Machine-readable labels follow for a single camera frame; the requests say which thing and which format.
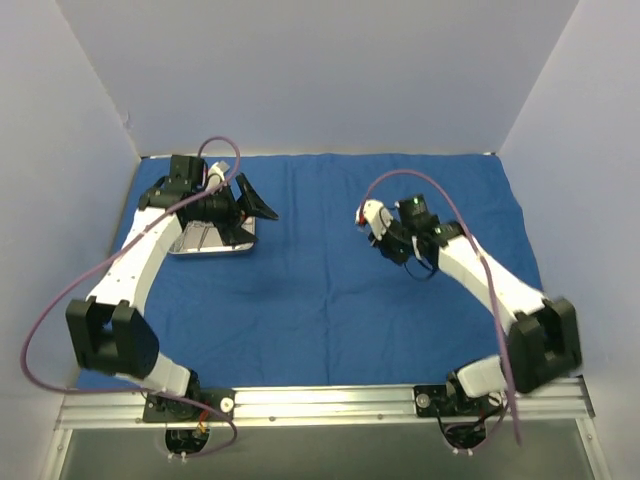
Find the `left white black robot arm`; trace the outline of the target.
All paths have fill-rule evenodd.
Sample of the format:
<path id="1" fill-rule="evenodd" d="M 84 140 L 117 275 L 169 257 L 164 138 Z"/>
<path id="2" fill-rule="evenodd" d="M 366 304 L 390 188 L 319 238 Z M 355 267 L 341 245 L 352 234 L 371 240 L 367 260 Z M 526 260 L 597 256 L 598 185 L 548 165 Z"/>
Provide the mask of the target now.
<path id="1" fill-rule="evenodd" d="M 257 239 L 244 229 L 247 219 L 277 220 L 244 174 L 235 180 L 238 196 L 225 180 L 201 186 L 168 178 L 148 189 L 118 258 L 88 296 L 71 301 L 65 312 L 80 368 L 167 394 L 166 408 L 179 419 L 200 411 L 202 395 L 195 373 L 161 352 L 144 317 L 146 301 L 170 247 L 189 223 L 210 223 L 224 245 L 236 246 Z"/>

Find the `steel instrument tray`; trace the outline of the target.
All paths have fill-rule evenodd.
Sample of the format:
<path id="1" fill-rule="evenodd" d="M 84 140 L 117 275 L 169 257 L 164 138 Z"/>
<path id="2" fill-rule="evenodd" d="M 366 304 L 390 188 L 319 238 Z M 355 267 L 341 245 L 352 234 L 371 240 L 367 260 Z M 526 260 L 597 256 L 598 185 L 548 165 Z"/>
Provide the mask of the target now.
<path id="1" fill-rule="evenodd" d="M 230 255 L 253 248 L 254 242 L 226 245 L 211 222 L 190 222 L 170 246 L 168 253 L 182 256 Z"/>

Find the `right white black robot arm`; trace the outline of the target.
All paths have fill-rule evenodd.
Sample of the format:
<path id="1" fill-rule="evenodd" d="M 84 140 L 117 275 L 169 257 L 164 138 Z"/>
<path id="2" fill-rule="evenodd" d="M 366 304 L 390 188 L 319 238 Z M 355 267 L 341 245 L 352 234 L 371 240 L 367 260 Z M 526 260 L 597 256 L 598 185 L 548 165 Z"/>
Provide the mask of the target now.
<path id="1" fill-rule="evenodd" d="M 465 235 L 456 222 L 413 234 L 397 220 L 369 222 L 369 240 L 397 264 L 413 256 L 458 282 L 494 315 L 499 353 L 449 375 L 444 400 L 464 413 L 489 393 L 528 394 L 583 363 L 577 314 L 509 272 Z"/>

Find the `blue surgical drape cloth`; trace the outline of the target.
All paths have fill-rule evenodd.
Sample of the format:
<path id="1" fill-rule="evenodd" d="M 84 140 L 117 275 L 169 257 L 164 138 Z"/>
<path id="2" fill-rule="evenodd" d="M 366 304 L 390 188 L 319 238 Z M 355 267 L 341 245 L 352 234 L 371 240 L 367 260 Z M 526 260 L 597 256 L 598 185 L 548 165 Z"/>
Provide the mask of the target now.
<path id="1" fill-rule="evenodd" d="M 439 383 L 498 350 L 491 314 L 445 275 L 397 266 L 354 223 L 370 194 L 423 194 L 449 221 L 541 286 L 523 213 L 494 156 L 254 156 L 245 173 L 277 221 L 240 254 L 170 255 L 144 317 L 161 352 L 206 386 Z"/>

